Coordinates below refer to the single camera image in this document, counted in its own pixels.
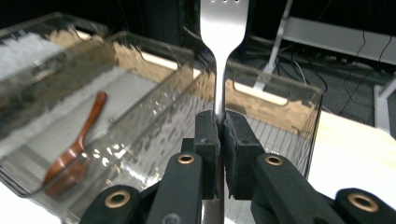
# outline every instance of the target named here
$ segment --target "metal stand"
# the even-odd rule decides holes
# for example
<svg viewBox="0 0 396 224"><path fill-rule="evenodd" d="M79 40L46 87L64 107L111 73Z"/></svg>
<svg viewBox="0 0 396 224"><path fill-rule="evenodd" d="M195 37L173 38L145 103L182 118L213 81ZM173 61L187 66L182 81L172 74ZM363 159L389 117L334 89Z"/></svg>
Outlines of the metal stand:
<svg viewBox="0 0 396 224"><path fill-rule="evenodd" d="M276 40L275 40L275 44L274 44L272 52L271 52L271 57L270 57L270 60L268 61L267 65L265 65L265 67L264 67L264 70L263 70L264 73L267 73L267 74L274 73L274 70L276 68L276 56L277 56L277 53L279 52L280 44L282 43L283 34L285 33L285 28L286 28L286 24L288 22L292 3L293 3L293 0L288 0L288 2L286 3L285 11L283 12L282 19L279 24L279 28L277 28ZM265 88L265 84L257 81L254 84L253 88L258 89L258 90L263 90Z"/></svg>
<svg viewBox="0 0 396 224"><path fill-rule="evenodd" d="M396 91L396 77L385 87L374 87L375 127L390 133L388 98Z"/></svg>

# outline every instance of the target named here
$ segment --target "cable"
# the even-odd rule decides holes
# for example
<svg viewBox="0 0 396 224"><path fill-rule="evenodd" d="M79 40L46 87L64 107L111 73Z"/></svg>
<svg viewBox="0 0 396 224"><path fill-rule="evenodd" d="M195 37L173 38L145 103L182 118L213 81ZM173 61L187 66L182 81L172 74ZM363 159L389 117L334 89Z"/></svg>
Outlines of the cable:
<svg viewBox="0 0 396 224"><path fill-rule="evenodd" d="M329 89L326 80L324 80L324 78L320 75L320 73L316 69L314 69L314 67L311 64L311 61L309 60L309 56L308 55L306 55L306 60L308 61L309 67L312 69L312 71L314 71L317 74L318 78L323 82L323 84L324 84L324 92L326 93L327 90Z"/></svg>
<svg viewBox="0 0 396 224"><path fill-rule="evenodd" d="M382 54L384 54L385 50L387 49L388 45L390 44L390 42L392 41L392 35L390 36L390 39L388 41L388 44L382 49L381 51L381 55L379 55L379 59L378 61L381 63L381 58L382 58Z"/></svg>
<svg viewBox="0 0 396 224"><path fill-rule="evenodd" d="M302 73L303 70L301 69L300 65L299 65L297 62L294 61L294 59L293 59L293 52L290 53L290 61L291 61L291 63L293 63L293 69L294 69L294 71L295 71L299 76L302 76L302 77L303 77L303 81L304 81L305 85L306 85L306 84L311 85L311 83L308 81L308 79L305 78L304 73ZM301 73L301 74L297 71L297 69L296 69L296 67L295 67L295 64L297 64L297 66L299 67L300 73Z"/></svg>
<svg viewBox="0 0 396 224"><path fill-rule="evenodd" d="M350 94L350 92L347 90L347 86L346 86L346 79L344 79L344 88L345 88L345 90L346 90L346 93L347 93L347 95L348 95L348 100L347 100L347 102L346 102L346 104L344 105L344 107L340 110L340 112L338 113L338 115L342 115L342 114L345 114L345 110L346 110L346 108L347 108L347 106L349 105L349 103L352 101L353 103L355 103L355 104L357 104L357 105L362 105L362 106L365 106L365 107L368 107L368 108L373 108L373 106L372 105L366 105L366 104L363 104L363 103L360 103L360 102L356 102L354 99L353 99L353 95L356 93L356 91L360 88L360 86L361 86L361 83L363 83L364 81L365 81L365 79L371 74L373 72L373 70L370 70L370 72L368 72L365 76L364 76L364 79L358 84L358 86L355 88L355 90L353 91L353 93L352 94ZM362 119L362 118L359 118L359 117L356 117L356 116L354 116L355 117L355 119L359 119L360 121L361 120L363 120L363 122L361 122L361 123L367 123L368 121L366 121L366 120L364 120L364 119Z"/></svg>
<svg viewBox="0 0 396 224"><path fill-rule="evenodd" d="M366 45L366 36L365 36L365 30L363 30L363 44L359 48L358 52L356 53L356 61L359 61L359 53L363 49L363 47Z"/></svg>
<svg viewBox="0 0 396 224"><path fill-rule="evenodd" d="M277 71L277 74L280 76L279 66L277 65L278 61L279 61L279 59L276 57L276 61L275 61L276 71Z"/></svg>
<svg viewBox="0 0 396 224"><path fill-rule="evenodd" d="M306 86L307 84L306 84L305 75L304 75L303 70L301 69L300 65L296 61L293 61L293 62L297 65L298 69L300 70L301 76L303 77L303 81L304 81L305 86Z"/></svg>
<svg viewBox="0 0 396 224"><path fill-rule="evenodd" d="M185 30L187 34L191 35L195 39L202 40L200 36L196 35L193 31L189 30L189 28L187 28L185 25L183 25L183 30Z"/></svg>
<svg viewBox="0 0 396 224"><path fill-rule="evenodd" d="M280 62L278 62L277 65L279 66L280 69L282 69L283 71L285 71L286 75L287 75L289 78L291 78L291 79L293 79L293 80L295 80L295 81L299 81L297 78L295 78L294 76L292 76L292 75L288 72L288 70L286 70L286 69L282 66L282 64L281 64Z"/></svg>
<svg viewBox="0 0 396 224"><path fill-rule="evenodd" d="M278 59L276 58L276 69L277 69L278 74L280 75L279 67L281 67L281 65L279 64L279 61L278 61ZM327 112L329 112L330 114L333 114L333 112L332 112L329 108L327 108L326 106L323 105L322 108L323 108L324 110L326 110Z"/></svg>
<svg viewBox="0 0 396 224"><path fill-rule="evenodd" d="M291 49L292 47L294 47L295 44L296 44L296 43L292 43L292 44L290 44L290 45L287 45L285 48L280 49L280 50L279 50L279 53L281 53L281 52L283 52L283 51L285 51L285 50Z"/></svg>
<svg viewBox="0 0 396 224"><path fill-rule="evenodd" d="M320 13L320 15L317 18L317 21L319 21L321 19L321 17L324 15L324 13L327 11L327 8L330 6L330 4L332 3L332 0L329 1L329 3L326 5L326 7L323 9L323 11Z"/></svg>

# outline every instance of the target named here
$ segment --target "fork handle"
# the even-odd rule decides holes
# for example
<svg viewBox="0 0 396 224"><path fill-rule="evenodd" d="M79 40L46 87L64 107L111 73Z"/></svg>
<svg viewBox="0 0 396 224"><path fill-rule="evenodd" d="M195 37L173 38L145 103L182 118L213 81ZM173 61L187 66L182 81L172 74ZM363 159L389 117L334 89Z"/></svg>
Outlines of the fork handle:
<svg viewBox="0 0 396 224"><path fill-rule="evenodd" d="M225 66L228 57L216 55L216 80L215 80L215 103L213 111L217 117L218 127L221 127L225 119Z"/></svg>

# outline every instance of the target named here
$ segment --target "table surface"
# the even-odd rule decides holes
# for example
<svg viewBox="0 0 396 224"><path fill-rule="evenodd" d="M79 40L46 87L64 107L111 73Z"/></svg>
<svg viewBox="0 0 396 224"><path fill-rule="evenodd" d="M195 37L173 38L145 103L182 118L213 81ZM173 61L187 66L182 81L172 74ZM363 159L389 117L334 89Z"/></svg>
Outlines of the table surface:
<svg viewBox="0 0 396 224"><path fill-rule="evenodd" d="M372 192L396 208L396 141L389 134L322 112L308 181L334 197L339 189ZM0 184L1 223L61 223L44 208L13 194Z"/></svg>

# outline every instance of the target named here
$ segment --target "screw hole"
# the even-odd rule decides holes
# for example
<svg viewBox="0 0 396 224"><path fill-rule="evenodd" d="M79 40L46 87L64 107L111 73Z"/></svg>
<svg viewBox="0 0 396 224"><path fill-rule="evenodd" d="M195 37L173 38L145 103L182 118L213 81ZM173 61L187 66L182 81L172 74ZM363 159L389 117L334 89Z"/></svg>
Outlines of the screw hole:
<svg viewBox="0 0 396 224"><path fill-rule="evenodd" d="M194 161L194 157L191 155L181 155L177 158L177 161L181 164L190 164Z"/></svg>
<svg viewBox="0 0 396 224"><path fill-rule="evenodd" d="M347 196L350 203L355 207L366 211L366 212L376 212L378 211L378 204L370 197L360 193L351 193Z"/></svg>
<svg viewBox="0 0 396 224"><path fill-rule="evenodd" d="M109 208L118 208L124 206L131 199L131 195L126 190L119 190L111 193L105 199L105 205Z"/></svg>
<svg viewBox="0 0 396 224"><path fill-rule="evenodd" d="M281 165L283 164L283 160L280 159L278 156L267 156L265 160L270 163L271 165Z"/></svg>

